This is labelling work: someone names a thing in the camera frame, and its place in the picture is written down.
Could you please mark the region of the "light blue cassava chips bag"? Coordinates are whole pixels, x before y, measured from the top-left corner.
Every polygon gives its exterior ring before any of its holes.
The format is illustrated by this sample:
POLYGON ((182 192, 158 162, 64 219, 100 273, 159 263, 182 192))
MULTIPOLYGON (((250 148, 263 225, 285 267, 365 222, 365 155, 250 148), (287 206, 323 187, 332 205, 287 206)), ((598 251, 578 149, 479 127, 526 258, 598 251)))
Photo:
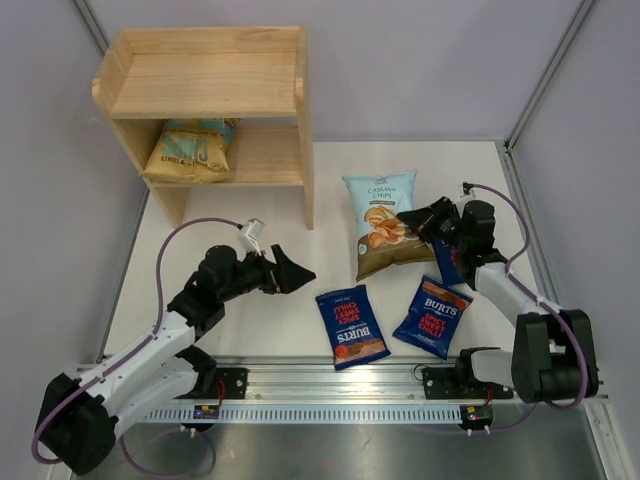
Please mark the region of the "light blue cassava chips bag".
POLYGON ((431 247, 398 215, 413 209, 417 170, 382 175, 345 175, 357 233, 358 282, 391 265, 429 262, 431 247))

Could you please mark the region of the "yellow kettle chips bag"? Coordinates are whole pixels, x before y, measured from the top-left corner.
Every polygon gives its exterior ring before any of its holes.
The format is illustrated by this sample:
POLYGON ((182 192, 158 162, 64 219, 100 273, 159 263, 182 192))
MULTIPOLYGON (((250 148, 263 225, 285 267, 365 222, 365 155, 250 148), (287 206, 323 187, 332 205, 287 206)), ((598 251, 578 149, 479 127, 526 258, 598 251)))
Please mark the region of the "yellow kettle chips bag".
POLYGON ((238 118, 167 120, 141 175, 164 183, 230 179, 226 155, 239 122, 238 118))

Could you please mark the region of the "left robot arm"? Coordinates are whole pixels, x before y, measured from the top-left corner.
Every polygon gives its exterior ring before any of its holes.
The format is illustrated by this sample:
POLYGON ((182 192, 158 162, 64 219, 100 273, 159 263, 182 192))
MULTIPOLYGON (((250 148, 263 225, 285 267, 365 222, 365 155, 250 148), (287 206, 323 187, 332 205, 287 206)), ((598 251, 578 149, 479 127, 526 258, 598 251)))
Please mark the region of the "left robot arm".
POLYGON ((32 456, 62 462, 77 475, 100 465, 136 423, 169 400, 208 396, 215 388, 215 362, 196 342, 225 315, 225 304, 260 290, 290 294, 315 280, 279 245, 274 258, 234 248, 210 248, 184 288, 160 307, 156 323, 101 364, 72 378, 61 373, 46 387, 32 456))

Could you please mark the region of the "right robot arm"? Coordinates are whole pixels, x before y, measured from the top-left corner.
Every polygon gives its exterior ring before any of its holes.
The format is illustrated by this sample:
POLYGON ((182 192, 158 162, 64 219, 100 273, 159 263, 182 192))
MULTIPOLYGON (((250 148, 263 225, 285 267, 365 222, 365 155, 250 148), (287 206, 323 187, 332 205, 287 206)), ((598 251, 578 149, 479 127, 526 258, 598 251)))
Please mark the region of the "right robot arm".
POLYGON ((474 347, 460 352, 456 389, 476 396, 489 383, 513 390, 525 403, 570 408, 599 390, 591 322, 580 310, 567 310, 522 282, 494 245, 491 204, 443 197, 428 207, 405 211, 398 219, 426 243, 443 241, 466 284, 488 299, 515 328, 513 347, 474 347))

